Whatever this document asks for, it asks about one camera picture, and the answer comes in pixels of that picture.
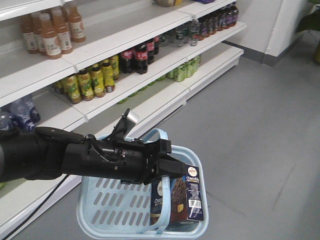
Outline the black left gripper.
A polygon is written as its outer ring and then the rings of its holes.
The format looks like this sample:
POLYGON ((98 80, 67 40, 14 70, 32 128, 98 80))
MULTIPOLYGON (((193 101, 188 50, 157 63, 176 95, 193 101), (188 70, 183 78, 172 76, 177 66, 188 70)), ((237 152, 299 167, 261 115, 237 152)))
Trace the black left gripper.
POLYGON ((162 177, 176 179, 187 173, 186 164, 171 153, 171 141, 145 143, 86 138, 65 149, 61 171, 65 174, 121 180, 128 184, 149 184, 162 177))

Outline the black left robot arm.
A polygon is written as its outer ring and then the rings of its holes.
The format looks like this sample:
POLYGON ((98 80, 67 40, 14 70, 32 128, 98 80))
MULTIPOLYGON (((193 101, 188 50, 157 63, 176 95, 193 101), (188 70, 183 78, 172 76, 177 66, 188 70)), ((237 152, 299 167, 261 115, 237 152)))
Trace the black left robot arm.
POLYGON ((0 133, 0 180, 54 180, 63 174, 148 185, 162 177, 186 174, 186 164, 171 156, 171 142, 125 140, 112 133, 103 139, 53 127, 31 133, 0 133))

